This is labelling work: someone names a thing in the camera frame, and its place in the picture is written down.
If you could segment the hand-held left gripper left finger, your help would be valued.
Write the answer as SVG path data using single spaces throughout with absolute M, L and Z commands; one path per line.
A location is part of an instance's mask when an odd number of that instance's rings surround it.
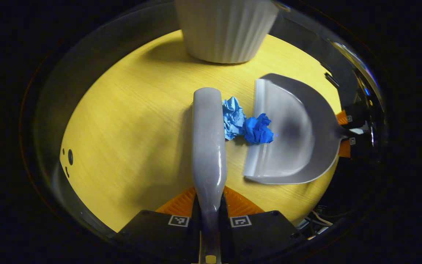
M 143 209 L 118 232 L 118 243 L 153 264 L 198 264 L 200 206 L 193 187 L 155 211 Z

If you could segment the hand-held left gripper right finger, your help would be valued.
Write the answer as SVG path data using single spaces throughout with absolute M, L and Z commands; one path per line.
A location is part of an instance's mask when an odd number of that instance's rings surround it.
M 229 187 L 221 197 L 221 262 L 280 263 L 303 243 L 303 234 L 278 210 L 265 212 Z

